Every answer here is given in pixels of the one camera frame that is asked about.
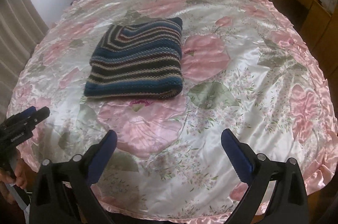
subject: window curtain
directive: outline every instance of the window curtain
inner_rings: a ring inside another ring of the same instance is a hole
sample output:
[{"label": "window curtain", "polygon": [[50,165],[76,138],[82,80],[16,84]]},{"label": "window curtain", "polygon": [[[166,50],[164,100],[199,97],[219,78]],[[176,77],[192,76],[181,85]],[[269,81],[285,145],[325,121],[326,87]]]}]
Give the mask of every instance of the window curtain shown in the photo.
[{"label": "window curtain", "polygon": [[20,72],[47,31],[30,0],[0,0],[0,122]]}]

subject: screw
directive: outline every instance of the screw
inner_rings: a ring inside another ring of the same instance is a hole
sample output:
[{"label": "screw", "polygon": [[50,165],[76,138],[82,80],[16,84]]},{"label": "screw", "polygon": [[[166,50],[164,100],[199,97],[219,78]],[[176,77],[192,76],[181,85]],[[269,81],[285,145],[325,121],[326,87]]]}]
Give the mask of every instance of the screw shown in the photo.
[{"label": "screw", "polygon": [[45,159],[45,160],[42,161],[42,164],[43,164],[44,166],[47,166],[49,163],[50,163],[50,160],[49,160],[49,159]]},{"label": "screw", "polygon": [[74,155],[74,157],[73,157],[73,161],[75,161],[75,162],[78,162],[81,159],[82,159],[82,155],[80,155],[80,154]]},{"label": "screw", "polygon": [[261,161],[264,161],[266,159],[266,156],[263,153],[257,154],[257,158]]},{"label": "screw", "polygon": [[292,164],[292,165],[296,165],[297,164],[297,160],[294,159],[294,158],[289,158],[289,162]]}]

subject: satin bedspread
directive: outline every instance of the satin bedspread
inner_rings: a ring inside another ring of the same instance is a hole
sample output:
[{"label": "satin bedspread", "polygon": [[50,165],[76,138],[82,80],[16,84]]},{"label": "satin bedspread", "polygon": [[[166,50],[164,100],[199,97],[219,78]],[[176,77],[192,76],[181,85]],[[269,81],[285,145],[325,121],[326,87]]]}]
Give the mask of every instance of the satin bedspread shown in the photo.
[{"label": "satin bedspread", "polygon": [[[171,100],[86,99],[89,59],[112,23],[183,20],[183,91]],[[291,23],[268,0],[78,0],[36,47],[8,116],[29,106],[50,117],[19,148],[40,162],[83,154],[108,129],[113,154],[92,190],[102,206],[136,218],[223,223],[243,196],[221,147],[230,128],[256,153],[300,164],[307,193],[338,159],[337,120],[323,73]],[[269,185],[258,210],[263,213]]]}]

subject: blue gripper pad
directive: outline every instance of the blue gripper pad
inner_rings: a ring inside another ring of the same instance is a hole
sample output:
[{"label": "blue gripper pad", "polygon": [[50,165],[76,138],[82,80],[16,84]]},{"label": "blue gripper pad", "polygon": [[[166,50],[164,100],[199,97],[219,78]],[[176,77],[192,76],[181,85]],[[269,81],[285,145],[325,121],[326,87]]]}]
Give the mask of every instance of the blue gripper pad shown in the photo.
[{"label": "blue gripper pad", "polygon": [[254,166],[242,151],[241,143],[230,129],[223,130],[221,143],[239,179],[250,185],[253,181]]},{"label": "blue gripper pad", "polygon": [[29,116],[31,116],[33,113],[36,112],[36,108],[35,106],[31,106],[28,109],[24,110],[23,112],[20,113],[20,117],[25,119],[28,118]]},{"label": "blue gripper pad", "polygon": [[99,181],[104,168],[106,167],[109,159],[117,146],[117,135],[113,130],[109,130],[105,136],[105,139],[101,148],[93,157],[88,167],[87,185],[95,184]]}]

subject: folded striped sweater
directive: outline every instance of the folded striped sweater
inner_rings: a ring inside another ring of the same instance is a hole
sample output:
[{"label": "folded striped sweater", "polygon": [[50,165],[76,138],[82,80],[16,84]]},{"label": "folded striped sweater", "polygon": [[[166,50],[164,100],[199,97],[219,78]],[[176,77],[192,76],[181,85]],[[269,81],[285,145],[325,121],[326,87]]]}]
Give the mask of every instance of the folded striped sweater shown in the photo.
[{"label": "folded striped sweater", "polygon": [[84,95],[163,99],[182,91],[182,20],[111,25],[90,59]]}]

